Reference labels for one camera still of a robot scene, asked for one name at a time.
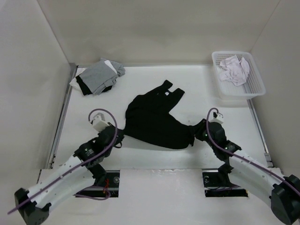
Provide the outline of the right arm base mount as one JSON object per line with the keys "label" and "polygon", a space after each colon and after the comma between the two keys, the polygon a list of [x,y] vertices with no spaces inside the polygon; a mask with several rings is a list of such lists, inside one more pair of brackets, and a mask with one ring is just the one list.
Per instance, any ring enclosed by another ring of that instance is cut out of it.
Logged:
{"label": "right arm base mount", "polygon": [[218,170],[202,170],[204,194],[206,197],[248,197],[248,192],[232,184]]}

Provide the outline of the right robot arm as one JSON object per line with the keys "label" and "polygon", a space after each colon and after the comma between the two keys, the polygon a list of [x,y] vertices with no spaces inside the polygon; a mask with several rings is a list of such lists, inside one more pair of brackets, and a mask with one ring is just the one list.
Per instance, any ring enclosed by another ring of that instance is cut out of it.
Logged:
{"label": "right robot arm", "polygon": [[284,176],[251,158],[240,146],[226,138],[225,130],[217,122],[201,120],[193,127],[194,137],[206,142],[218,160],[217,180],[222,185],[239,186],[271,208],[275,217],[285,225],[300,218],[300,179]]}

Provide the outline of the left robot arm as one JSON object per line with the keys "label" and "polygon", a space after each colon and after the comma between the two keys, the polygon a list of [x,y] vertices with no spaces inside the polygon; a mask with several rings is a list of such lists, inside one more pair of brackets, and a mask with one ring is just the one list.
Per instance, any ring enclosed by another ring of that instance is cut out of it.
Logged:
{"label": "left robot arm", "polygon": [[109,157],[112,148],[122,147],[123,138],[123,130],[107,126],[95,138],[81,144],[45,180],[28,189],[18,189],[14,194],[16,211],[25,224],[40,225],[62,201],[86,188],[102,186],[107,172],[100,163]]}

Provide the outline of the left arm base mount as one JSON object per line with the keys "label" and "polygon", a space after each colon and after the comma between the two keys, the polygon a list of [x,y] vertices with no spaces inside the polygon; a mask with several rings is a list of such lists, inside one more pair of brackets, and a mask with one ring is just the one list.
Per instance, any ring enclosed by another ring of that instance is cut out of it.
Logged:
{"label": "left arm base mount", "polygon": [[75,197],[104,200],[118,198],[120,186],[120,170],[106,170],[92,185],[77,192]]}

